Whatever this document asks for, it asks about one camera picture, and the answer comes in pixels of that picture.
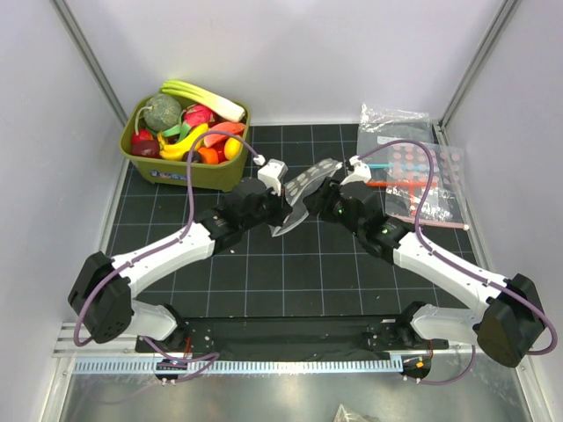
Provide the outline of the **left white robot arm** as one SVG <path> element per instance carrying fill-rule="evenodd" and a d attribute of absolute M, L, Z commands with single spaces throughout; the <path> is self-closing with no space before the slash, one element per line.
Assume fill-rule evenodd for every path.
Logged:
<path fill-rule="evenodd" d="M 169 305 L 139 302 L 137 296 L 168 274 L 230 248 L 249 229 L 262 223 L 281 226 L 294 198 L 287 186 L 276 191 L 256 178 L 244 178 L 185 228 L 112 258 L 101 251 L 92 254 L 69 293 L 76 327 L 85 327 L 98 344 L 128 333 L 156 340 L 167 352 L 178 351 L 186 343 L 178 312 Z"/>

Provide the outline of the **dotted zip top bag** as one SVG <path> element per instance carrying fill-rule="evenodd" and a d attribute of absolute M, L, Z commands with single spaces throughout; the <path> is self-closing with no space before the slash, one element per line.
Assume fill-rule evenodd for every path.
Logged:
<path fill-rule="evenodd" d="M 270 227 L 272 237 L 289 233 L 309 216 L 310 212 L 304 205 L 304 199 L 315 193 L 325 179 L 331 178 L 341 167 L 342 162 L 327 158 L 314 164 L 284 185 L 285 199 L 291 206 L 291 212 L 284 219 L 281 227 Z"/>

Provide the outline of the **dark red apple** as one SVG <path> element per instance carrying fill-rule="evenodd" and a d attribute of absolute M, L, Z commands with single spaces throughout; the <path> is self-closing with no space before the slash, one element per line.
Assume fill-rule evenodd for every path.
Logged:
<path fill-rule="evenodd" d="M 159 159 L 160 144 L 156 140 L 143 140 L 131 146 L 131 155 Z"/>

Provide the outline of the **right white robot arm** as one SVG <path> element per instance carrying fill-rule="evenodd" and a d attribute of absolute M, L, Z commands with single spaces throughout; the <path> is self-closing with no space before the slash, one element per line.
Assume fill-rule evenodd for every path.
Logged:
<path fill-rule="evenodd" d="M 415 302 L 397 320 L 396 336 L 407 348 L 426 339 L 478 347 L 505 367 L 538 354 L 534 345 L 553 324 L 534 282 L 482 269 L 429 241 L 413 226 L 386 215 L 377 194 L 363 182 L 341 185 L 326 178 L 304 196 L 305 209 L 349 230 L 371 256 L 414 273 L 464 304 L 461 309 Z"/>

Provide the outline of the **pink dragon fruit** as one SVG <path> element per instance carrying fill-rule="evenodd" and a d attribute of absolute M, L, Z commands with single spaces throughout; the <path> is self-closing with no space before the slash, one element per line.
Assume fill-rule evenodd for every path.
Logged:
<path fill-rule="evenodd" d="M 183 122 L 192 129 L 201 124 L 214 125 L 217 121 L 216 114 L 208 107 L 201 104 L 189 106 L 184 113 Z"/>

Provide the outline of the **yellow banana bunch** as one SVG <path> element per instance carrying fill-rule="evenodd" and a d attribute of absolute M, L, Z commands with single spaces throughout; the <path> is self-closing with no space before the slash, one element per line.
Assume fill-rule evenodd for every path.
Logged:
<path fill-rule="evenodd" d="M 192 147 L 194 147 L 194 151 L 201 147 L 203 139 L 199 139 L 199 136 L 207 132 L 208 129 L 208 123 L 200 124 L 193 128 L 186 137 L 179 139 L 176 143 L 169 143 L 164 133 L 158 132 L 157 141 L 160 146 L 160 156 L 164 160 L 182 161 L 184 155 Z"/>

